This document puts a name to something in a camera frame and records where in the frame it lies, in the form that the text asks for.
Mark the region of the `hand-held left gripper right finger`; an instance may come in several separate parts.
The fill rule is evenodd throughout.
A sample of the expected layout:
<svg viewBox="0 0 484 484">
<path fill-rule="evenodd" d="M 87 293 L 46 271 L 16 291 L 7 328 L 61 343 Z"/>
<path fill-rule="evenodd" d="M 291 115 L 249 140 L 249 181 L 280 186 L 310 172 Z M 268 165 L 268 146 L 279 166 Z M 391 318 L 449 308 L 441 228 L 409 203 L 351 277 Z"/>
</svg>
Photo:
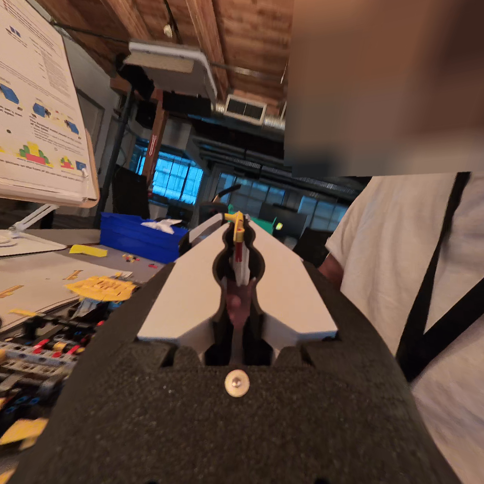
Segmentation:
<svg viewBox="0 0 484 484">
<path fill-rule="evenodd" d="M 270 365 L 283 348 L 337 336 L 336 324 L 302 259 L 252 221 L 244 221 L 255 278 L 244 329 L 244 364 Z"/>
</svg>

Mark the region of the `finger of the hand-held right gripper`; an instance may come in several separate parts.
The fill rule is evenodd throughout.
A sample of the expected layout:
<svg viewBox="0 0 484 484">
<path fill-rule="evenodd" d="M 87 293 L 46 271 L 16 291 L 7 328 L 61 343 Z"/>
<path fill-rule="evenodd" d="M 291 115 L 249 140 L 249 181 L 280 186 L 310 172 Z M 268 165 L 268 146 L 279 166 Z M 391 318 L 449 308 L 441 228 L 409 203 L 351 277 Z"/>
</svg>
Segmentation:
<svg viewBox="0 0 484 484">
<path fill-rule="evenodd" d="M 250 259 L 250 251 L 245 244 L 244 244 L 244 258 L 242 263 L 235 262 L 234 249 L 233 249 L 231 266 L 234 272 L 234 279 L 237 287 L 246 287 L 249 284 L 249 281 L 250 281 L 249 259 Z"/>
<path fill-rule="evenodd" d="M 224 223 L 224 214 L 216 214 L 204 221 L 188 233 L 188 241 L 191 247 L 195 247 L 206 237 L 218 230 Z"/>
</svg>

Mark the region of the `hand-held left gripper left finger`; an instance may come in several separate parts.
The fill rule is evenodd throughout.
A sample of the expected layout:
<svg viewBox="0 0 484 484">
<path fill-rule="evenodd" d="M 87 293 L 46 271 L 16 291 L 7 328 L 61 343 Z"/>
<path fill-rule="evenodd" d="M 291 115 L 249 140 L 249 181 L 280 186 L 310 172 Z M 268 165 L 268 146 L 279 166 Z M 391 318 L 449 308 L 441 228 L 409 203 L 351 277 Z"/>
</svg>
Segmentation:
<svg viewBox="0 0 484 484">
<path fill-rule="evenodd" d="M 138 330 L 138 340 L 189 347 L 204 362 L 206 351 L 215 343 L 212 318 L 222 300 L 214 263 L 226 249 L 229 227 L 229 223 L 222 224 L 176 260 Z"/>
</svg>

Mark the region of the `grey desk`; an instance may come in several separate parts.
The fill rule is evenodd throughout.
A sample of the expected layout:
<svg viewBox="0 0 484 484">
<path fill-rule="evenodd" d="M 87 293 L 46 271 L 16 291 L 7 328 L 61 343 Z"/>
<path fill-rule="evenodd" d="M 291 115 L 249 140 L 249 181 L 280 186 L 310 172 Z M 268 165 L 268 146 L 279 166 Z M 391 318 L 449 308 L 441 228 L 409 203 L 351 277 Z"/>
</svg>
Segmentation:
<svg viewBox="0 0 484 484">
<path fill-rule="evenodd" d="M 147 283 L 154 275 L 157 274 L 163 267 L 159 264 L 158 269 L 151 269 L 137 263 L 127 263 L 122 261 L 123 251 L 113 248 L 105 247 L 99 244 L 93 245 L 100 249 L 108 251 L 107 257 L 90 257 L 86 255 L 69 254 L 69 248 L 63 250 L 40 252 L 40 253 L 58 253 L 69 258 L 98 264 L 110 269 L 124 269 L 131 271 L 132 274 L 128 279 L 139 285 Z M 2 259 L 23 257 L 29 255 L 13 255 L 2 257 Z M 78 366 L 77 370 L 70 381 L 67 383 L 65 393 L 60 397 L 58 405 L 53 409 L 51 414 L 51 422 L 49 426 L 45 427 L 45 433 L 37 437 L 36 443 L 28 449 L 18 451 L 15 454 L 15 461 L 9 469 L 6 469 L 5 464 L 1 463 L 1 471 L 4 474 L 9 474 L 9 480 L 6 483 L 39 483 L 39 471 L 43 467 L 48 466 L 50 457 L 55 455 L 58 447 L 63 444 L 57 441 L 57 437 L 62 437 L 62 426 L 66 425 L 64 432 L 68 431 L 69 425 L 72 423 L 72 416 L 69 412 L 76 410 L 77 405 L 84 406 L 88 403 L 89 394 L 97 385 L 97 378 L 106 369 L 105 364 L 109 360 L 109 356 L 96 356 L 91 350 L 88 354 L 91 360 L 84 361 Z"/>
</svg>

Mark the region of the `person's right hand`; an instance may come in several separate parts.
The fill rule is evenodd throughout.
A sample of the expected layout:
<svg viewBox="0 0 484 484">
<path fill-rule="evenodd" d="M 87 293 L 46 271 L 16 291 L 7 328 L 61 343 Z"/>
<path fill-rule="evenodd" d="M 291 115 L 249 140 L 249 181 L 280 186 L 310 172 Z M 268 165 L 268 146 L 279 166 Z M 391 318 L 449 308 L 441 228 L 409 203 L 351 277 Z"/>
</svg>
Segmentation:
<svg viewBox="0 0 484 484">
<path fill-rule="evenodd" d="M 246 286 L 237 286 L 235 281 L 227 280 L 226 307 L 234 330 L 243 330 L 250 316 L 252 294 L 256 279 L 253 278 Z"/>
</svg>

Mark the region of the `wooden stick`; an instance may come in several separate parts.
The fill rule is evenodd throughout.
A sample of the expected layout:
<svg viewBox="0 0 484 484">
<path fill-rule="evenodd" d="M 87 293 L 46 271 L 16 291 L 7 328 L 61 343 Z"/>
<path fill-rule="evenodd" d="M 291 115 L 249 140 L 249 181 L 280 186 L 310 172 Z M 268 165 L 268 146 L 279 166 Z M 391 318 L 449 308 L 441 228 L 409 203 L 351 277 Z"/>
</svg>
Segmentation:
<svg viewBox="0 0 484 484">
<path fill-rule="evenodd" d="M 221 202 L 221 199 L 227 195 L 227 194 L 230 194 L 234 191 L 238 191 L 240 190 L 241 188 L 241 184 L 236 184 L 236 185 L 232 185 L 224 190 L 221 190 L 219 193 L 216 194 L 216 196 L 214 197 L 214 199 L 212 200 L 212 203 L 220 203 Z"/>
</svg>

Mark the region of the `crumpled white paper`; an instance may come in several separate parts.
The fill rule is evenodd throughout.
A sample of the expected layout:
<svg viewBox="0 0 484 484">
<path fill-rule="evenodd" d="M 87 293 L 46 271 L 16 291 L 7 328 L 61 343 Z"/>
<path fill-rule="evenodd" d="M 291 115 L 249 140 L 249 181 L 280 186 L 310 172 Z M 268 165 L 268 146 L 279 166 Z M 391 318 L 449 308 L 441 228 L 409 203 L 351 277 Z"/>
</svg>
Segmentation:
<svg viewBox="0 0 484 484">
<path fill-rule="evenodd" d="M 163 233 L 173 235 L 174 234 L 173 226 L 178 225 L 181 222 L 182 220 L 179 220 L 179 219 L 162 219 L 160 221 L 142 222 L 141 225 L 143 227 L 149 227 L 149 228 L 161 231 Z"/>
</svg>

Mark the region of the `large black monitor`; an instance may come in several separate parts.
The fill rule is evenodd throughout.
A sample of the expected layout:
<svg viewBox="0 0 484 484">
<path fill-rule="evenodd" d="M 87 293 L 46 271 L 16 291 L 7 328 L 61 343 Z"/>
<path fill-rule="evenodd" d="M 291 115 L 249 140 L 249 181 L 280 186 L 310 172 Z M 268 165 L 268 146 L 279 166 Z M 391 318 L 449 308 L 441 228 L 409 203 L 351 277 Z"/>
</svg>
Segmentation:
<svg viewBox="0 0 484 484">
<path fill-rule="evenodd" d="M 307 215 L 276 204 L 262 203 L 259 218 L 273 224 L 273 236 L 277 239 L 302 235 Z"/>
</svg>

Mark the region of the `pile of small coloured pins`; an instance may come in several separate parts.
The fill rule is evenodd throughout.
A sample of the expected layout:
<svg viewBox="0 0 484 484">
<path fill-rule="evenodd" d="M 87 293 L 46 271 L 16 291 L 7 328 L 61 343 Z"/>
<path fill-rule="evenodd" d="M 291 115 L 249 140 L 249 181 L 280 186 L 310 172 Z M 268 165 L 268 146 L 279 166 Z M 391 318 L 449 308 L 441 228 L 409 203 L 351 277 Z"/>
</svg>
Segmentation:
<svg viewBox="0 0 484 484">
<path fill-rule="evenodd" d="M 132 254 L 122 254 L 122 258 L 127 263 L 137 263 L 140 266 L 143 265 L 143 267 L 146 266 L 146 267 L 151 268 L 151 269 L 158 269 L 159 268 L 158 263 L 151 261 L 151 260 L 148 260 L 148 259 L 145 259 L 145 258 L 142 258 L 142 257 L 132 255 Z"/>
</svg>

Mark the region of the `blue storage bin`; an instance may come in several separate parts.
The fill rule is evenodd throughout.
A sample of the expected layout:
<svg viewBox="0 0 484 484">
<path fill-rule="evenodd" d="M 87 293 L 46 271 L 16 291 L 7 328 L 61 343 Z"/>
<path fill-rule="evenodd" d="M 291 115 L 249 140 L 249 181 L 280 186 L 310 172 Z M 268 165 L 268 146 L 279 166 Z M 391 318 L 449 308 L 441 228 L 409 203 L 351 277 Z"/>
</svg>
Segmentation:
<svg viewBox="0 0 484 484">
<path fill-rule="evenodd" d="M 100 244 L 162 264 L 174 262 L 178 244 L 188 231 L 175 226 L 170 234 L 142 224 L 136 215 L 101 213 Z"/>
</svg>

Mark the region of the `partly built yellow toy car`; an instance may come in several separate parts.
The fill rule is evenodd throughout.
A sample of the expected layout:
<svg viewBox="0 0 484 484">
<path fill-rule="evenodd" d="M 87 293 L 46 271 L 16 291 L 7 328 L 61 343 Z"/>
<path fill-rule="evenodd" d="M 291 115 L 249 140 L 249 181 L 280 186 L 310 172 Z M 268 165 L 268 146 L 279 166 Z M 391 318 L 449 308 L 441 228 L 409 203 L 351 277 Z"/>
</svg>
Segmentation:
<svg viewBox="0 0 484 484">
<path fill-rule="evenodd" d="M 73 306 L 57 313 L 13 310 L 24 320 L 1 336 L 1 448 L 35 444 L 89 343 L 139 289 L 120 275 L 66 287 L 77 297 Z"/>
</svg>

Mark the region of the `white ceiling air vent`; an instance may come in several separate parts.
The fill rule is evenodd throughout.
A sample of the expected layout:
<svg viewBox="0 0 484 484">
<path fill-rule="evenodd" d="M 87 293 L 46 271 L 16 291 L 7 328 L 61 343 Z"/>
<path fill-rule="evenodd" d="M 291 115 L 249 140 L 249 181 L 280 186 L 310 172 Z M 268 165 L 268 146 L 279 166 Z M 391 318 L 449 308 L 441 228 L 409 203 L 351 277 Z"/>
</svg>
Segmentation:
<svg viewBox="0 0 484 484">
<path fill-rule="evenodd" d="M 228 94 L 223 114 L 244 123 L 261 126 L 265 119 L 267 104 L 235 94 Z"/>
</svg>

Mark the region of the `yellow paper scrap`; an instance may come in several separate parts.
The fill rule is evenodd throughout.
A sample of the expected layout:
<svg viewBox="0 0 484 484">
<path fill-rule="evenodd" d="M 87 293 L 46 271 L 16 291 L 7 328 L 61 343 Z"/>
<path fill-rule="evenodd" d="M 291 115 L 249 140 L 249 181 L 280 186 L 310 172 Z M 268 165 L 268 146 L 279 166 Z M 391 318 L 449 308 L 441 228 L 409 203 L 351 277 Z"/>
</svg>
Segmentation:
<svg viewBox="0 0 484 484">
<path fill-rule="evenodd" d="M 90 257 L 107 257 L 108 251 L 90 245 L 75 244 L 69 250 L 69 254 L 86 255 Z"/>
</svg>

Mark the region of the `open instruction booklet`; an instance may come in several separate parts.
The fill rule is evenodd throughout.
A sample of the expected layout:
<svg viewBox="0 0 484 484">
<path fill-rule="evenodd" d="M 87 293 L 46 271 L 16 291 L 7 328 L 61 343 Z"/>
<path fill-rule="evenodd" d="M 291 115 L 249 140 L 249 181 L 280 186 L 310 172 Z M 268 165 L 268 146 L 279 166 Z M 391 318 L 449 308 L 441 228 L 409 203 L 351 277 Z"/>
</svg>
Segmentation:
<svg viewBox="0 0 484 484">
<path fill-rule="evenodd" d="M 92 276 L 129 277 L 132 272 L 110 269 L 58 253 L 40 253 L 1 260 L 1 330 L 25 318 L 12 310 L 44 312 L 75 300 L 66 285 Z"/>
</svg>

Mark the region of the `silver ventilation duct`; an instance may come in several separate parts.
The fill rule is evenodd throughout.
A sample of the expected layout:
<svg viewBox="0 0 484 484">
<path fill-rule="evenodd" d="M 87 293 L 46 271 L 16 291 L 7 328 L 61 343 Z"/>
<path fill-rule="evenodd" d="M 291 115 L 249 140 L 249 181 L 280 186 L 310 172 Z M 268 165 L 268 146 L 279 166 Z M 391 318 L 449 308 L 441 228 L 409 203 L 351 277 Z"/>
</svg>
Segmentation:
<svg viewBox="0 0 484 484">
<path fill-rule="evenodd" d="M 217 102 L 215 105 L 211 105 L 211 112 L 214 116 L 225 117 L 232 120 L 237 120 L 239 122 L 250 124 L 253 126 L 268 128 L 271 130 L 283 132 L 286 127 L 286 121 L 282 118 L 278 118 L 272 115 L 264 115 L 259 120 L 250 118 L 244 115 L 234 114 L 232 112 L 226 111 L 226 105 Z"/>
</svg>

